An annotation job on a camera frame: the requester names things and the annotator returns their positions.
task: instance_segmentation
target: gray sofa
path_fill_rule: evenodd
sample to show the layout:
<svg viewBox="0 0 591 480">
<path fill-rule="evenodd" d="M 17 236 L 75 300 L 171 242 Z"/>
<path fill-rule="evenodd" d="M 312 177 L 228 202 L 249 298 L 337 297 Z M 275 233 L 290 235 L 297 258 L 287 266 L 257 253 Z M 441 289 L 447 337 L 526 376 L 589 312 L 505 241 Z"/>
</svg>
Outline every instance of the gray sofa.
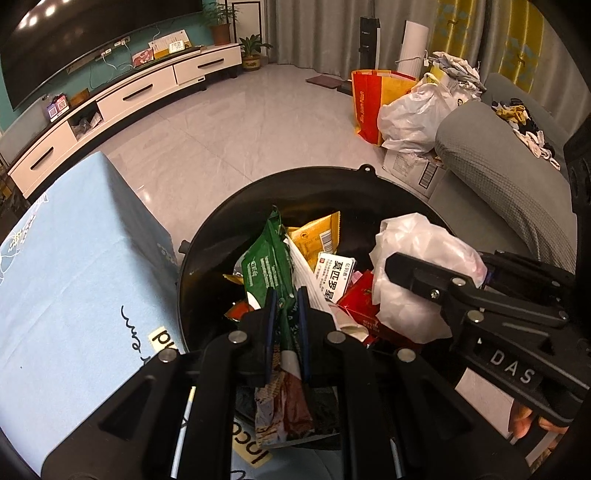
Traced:
<svg viewBox="0 0 591 480">
<path fill-rule="evenodd" d="M 435 149 L 447 167 L 429 205 L 481 251 L 504 250 L 574 271 L 576 217 L 571 211 L 563 147 L 568 135 L 530 95 L 500 74 L 486 80 L 482 102 L 453 111 Z M 561 164 L 536 158 L 491 109 L 520 98 Z"/>
</svg>

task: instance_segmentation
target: black trash can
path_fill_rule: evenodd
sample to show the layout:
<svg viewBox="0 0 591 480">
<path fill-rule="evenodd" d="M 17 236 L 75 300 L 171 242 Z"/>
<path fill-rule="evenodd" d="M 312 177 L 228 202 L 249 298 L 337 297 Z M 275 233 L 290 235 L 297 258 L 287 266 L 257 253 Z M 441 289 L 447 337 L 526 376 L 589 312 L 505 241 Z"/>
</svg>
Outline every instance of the black trash can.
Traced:
<svg viewBox="0 0 591 480">
<path fill-rule="evenodd" d="M 224 313 L 233 302 L 245 298 L 244 289 L 222 275 L 232 273 L 238 258 L 261 234 L 273 205 L 279 208 L 285 226 L 301 226 L 339 210 L 338 254 L 354 257 L 361 271 L 373 269 L 369 253 L 383 219 L 417 212 L 453 233 L 431 207 L 378 177 L 370 165 L 359 170 L 298 168 L 251 183 L 222 203 L 197 231 L 190 246 L 185 244 L 181 249 L 185 257 L 178 282 L 177 314 L 188 350 L 203 349 L 215 337 L 236 329 Z M 449 352 L 449 345 L 450 340 L 437 340 L 421 354 L 455 385 L 465 369 Z M 237 412 L 252 420 L 253 404 L 251 398 L 238 399 Z"/>
</svg>

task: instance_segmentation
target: human hand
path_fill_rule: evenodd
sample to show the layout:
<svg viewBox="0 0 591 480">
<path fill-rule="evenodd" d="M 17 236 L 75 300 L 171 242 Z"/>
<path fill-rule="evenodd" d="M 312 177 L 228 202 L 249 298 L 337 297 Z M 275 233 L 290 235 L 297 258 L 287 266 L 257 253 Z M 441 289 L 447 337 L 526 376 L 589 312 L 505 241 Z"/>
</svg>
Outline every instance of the human hand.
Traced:
<svg viewBox="0 0 591 480">
<path fill-rule="evenodd" d="M 509 432 L 517 439 L 523 438 L 530 431 L 531 424 L 535 419 L 534 413 L 530 408 L 520 404 L 517 400 L 513 401 L 511 414 L 509 415 Z M 565 434 L 568 427 L 557 427 L 552 422 L 540 417 L 538 421 L 540 427 L 548 432 Z"/>
</svg>

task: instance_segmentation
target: white cylinder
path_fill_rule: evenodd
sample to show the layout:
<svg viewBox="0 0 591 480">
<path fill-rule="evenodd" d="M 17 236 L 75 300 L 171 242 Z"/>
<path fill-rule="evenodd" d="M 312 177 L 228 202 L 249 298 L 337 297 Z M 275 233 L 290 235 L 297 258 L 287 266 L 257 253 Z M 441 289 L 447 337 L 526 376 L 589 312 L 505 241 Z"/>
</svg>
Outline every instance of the white cylinder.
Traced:
<svg viewBox="0 0 591 480">
<path fill-rule="evenodd" d="M 429 29 L 425 25 L 407 20 L 402 49 L 398 57 L 397 72 L 418 79 L 423 68 L 423 57 L 427 48 L 428 39 Z"/>
</svg>

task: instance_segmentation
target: black drawer handle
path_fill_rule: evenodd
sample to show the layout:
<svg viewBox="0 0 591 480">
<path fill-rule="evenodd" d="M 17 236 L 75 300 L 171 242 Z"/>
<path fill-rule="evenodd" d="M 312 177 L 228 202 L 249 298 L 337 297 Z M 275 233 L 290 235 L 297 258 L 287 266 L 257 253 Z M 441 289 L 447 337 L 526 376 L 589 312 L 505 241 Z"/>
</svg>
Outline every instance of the black drawer handle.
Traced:
<svg viewBox="0 0 591 480">
<path fill-rule="evenodd" d="M 203 63 L 202 65 L 197 65 L 197 68 L 202 69 L 204 67 L 209 67 L 210 65 L 215 65 L 216 63 L 221 63 L 223 61 L 224 61 L 224 59 L 217 59 L 214 61 L 208 61 L 207 63 Z"/>
<path fill-rule="evenodd" d="M 140 93 L 145 92 L 146 90 L 150 90 L 153 86 L 154 84 L 150 83 L 148 86 L 140 88 L 137 92 L 134 92 L 128 95 L 127 97 L 123 97 L 123 101 L 129 100 L 130 98 L 133 98 L 134 96 L 139 95 Z"/>
<path fill-rule="evenodd" d="M 39 160 L 37 160 L 33 165 L 31 165 L 31 170 L 35 170 L 35 168 L 37 168 L 43 160 L 45 160 L 47 157 L 49 157 L 49 155 L 51 155 L 51 152 L 53 152 L 53 147 L 47 150 Z"/>
</svg>

